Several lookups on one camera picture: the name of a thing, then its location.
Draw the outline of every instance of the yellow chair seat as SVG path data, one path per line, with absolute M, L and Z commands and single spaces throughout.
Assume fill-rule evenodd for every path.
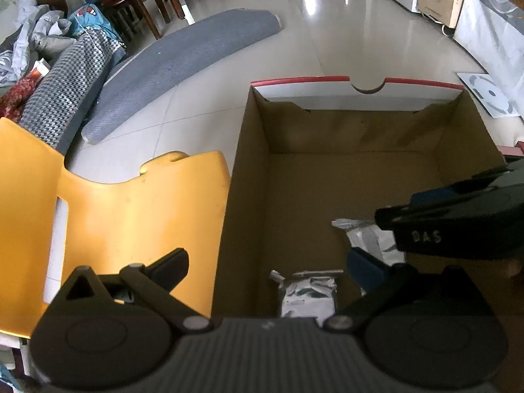
M 143 164 L 136 178 L 95 183 L 67 171 L 61 154 L 1 118 L 0 163 L 1 332 L 30 337 L 46 308 L 57 197 L 69 206 L 62 282 L 76 266 L 118 273 L 183 247 L 189 273 L 171 294 L 210 315 L 229 189 L 220 152 L 169 152 Z

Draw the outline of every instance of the tile floor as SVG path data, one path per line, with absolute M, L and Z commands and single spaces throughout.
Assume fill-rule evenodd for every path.
M 101 143 L 85 144 L 78 135 L 66 157 L 69 170 L 93 181 L 121 182 L 137 176 L 143 162 L 171 150 L 190 155 L 220 150 L 231 170 L 247 92 L 256 80 L 349 75 L 356 87 L 374 88 L 386 76 L 458 82 L 454 71 L 483 72 L 438 25 L 393 0 L 186 3 L 195 21 L 233 8 L 268 9 L 279 16 L 284 29 L 183 81 Z M 172 12 L 165 26 L 153 1 L 147 5 L 164 34 L 188 26 Z M 131 54 L 155 41 L 145 25 L 140 27 L 129 46 Z M 58 290 L 61 273 L 61 259 L 51 254 L 46 301 Z

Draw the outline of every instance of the screw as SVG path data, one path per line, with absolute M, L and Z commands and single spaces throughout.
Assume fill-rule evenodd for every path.
M 346 315 L 331 316 L 327 321 L 327 327 L 333 330 L 346 330 L 353 326 L 353 319 Z
M 209 319 L 200 315 L 188 316 L 184 319 L 182 325 L 191 331 L 200 331 L 209 326 Z

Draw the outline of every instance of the open box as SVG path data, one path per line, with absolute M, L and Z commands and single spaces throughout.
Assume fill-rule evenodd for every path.
M 356 90 L 347 77 L 254 83 L 240 130 L 213 297 L 213 314 L 274 316 L 275 269 L 344 269 L 348 243 L 331 220 L 371 219 L 377 208 L 409 202 L 504 164 L 461 86 L 388 78 Z M 507 315 L 510 353 L 504 391 L 520 391 L 522 350 L 512 335 L 524 301 L 510 295 L 512 262 L 409 255 L 423 272 L 463 266 Z M 345 275 L 339 306 L 360 297 Z

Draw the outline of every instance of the yellow chair backrest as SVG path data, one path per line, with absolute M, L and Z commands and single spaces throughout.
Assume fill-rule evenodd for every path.
M 30 337 L 46 305 L 43 290 L 57 197 L 67 202 L 62 282 L 76 266 L 118 273 L 187 250 L 188 276 L 177 299 L 209 316 L 229 173 L 220 152 L 170 152 L 140 176 L 103 184 L 75 176 L 64 157 L 0 119 L 0 332 Z

